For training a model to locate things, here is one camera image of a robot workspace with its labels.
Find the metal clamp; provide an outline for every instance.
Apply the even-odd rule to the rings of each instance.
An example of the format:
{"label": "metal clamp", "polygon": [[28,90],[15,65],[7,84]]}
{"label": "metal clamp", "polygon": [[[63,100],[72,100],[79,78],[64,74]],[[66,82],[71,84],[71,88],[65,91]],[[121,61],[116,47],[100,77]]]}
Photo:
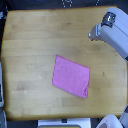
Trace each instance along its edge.
{"label": "metal clamp", "polygon": [[107,12],[106,15],[103,17],[101,27],[103,25],[106,25],[106,26],[109,26],[110,28],[112,28],[113,23],[115,22],[115,18],[116,18],[116,15],[114,13]]}

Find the floor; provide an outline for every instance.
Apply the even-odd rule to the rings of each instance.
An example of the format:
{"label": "floor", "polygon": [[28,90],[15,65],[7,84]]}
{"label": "floor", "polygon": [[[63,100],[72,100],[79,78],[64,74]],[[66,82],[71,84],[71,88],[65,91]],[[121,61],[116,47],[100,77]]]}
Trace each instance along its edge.
{"label": "floor", "polygon": [[[63,8],[64,6],[70,6],[68,3],[62,3],[60,0],[56,0],[56,2],[59,2],[60,6],[58,3],[50,2],[46,3],[44,8]],[[89,0],[88,4],[86,0],[73,0],[73,4],[71,5],[72,7],[85,7],[85,6],[95,6],[97,3],[95,1],[97,0]],[[98,6],[103,6],[103,5],[117,5],[120,9],[124,10],[128,14],[128,0],[102,0],[104,2],[98,2]],[[3,32],[3,21],[0,19],[0,32]],[[91,126],[92,128],[96,128],[97,124],[100,122],[101,119],[99,118],[91,118]],[[36,128],[38,124],[38,121],[7,121],[8,128]]]}

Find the wooden table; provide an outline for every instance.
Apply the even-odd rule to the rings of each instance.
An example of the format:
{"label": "wooden table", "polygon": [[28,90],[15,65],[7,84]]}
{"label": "wooden table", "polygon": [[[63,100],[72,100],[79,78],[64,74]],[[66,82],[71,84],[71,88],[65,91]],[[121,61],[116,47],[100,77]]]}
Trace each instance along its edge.
{"label": "wooden table", "polygon": [[[121,115],[128,99],[126,63],[107,43],[88,38],[107,8],[8,13],[1,55],[7,119]],[[52,85],[56,54],[90,67],[87,98]]]}

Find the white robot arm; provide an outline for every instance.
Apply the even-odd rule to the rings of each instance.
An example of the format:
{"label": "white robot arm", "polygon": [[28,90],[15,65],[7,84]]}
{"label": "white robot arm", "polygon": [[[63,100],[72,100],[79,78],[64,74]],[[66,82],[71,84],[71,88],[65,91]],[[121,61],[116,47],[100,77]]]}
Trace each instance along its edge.
{"label": "white robot arm", "polygon": [[107,42],[128,63],[128,15],[122,10],[110,7],[102,23],[92,28],[89,38]]}

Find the pink cloth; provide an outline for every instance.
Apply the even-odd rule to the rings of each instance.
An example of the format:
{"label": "pink cloth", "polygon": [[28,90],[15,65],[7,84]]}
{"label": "pink cloth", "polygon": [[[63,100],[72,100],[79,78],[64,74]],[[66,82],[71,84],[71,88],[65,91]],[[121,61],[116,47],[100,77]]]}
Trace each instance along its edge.
{"label": "pink cloth", "polygon": [[56,56],[52,84],[73,95],[88,96],[90,69]]}

